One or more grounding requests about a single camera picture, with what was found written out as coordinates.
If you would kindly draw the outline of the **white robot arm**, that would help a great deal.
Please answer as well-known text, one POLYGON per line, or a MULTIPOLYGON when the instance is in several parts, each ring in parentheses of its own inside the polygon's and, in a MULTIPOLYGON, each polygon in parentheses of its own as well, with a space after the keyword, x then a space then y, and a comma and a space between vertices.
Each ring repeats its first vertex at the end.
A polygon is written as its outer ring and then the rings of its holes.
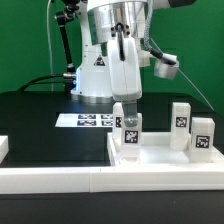
POLYGON ((190 6, 196 0, 62 0, 67 22, 80 20, 83 59, 73 93, 91 102, 122 104, 125 125, 138 124, 142 96, 140 69, 156 59, 159 76, 172 79, 179 68, 175 55, 150 45, 152 14, 157 9, 190 6))

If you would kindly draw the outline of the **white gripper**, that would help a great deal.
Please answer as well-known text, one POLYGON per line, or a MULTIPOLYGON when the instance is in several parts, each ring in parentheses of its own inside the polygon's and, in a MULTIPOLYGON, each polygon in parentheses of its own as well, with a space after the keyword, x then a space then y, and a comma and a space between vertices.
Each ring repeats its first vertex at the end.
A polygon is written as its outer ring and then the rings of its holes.
POLYGON ((124 39, 124 61, 120 59, 117 39, 107 42, 107 54, 113 98, 115 101, 123 101, 125 125, 135 127, 138 124, 136 99, 142 96, 135 40, 132 37, 124 39))

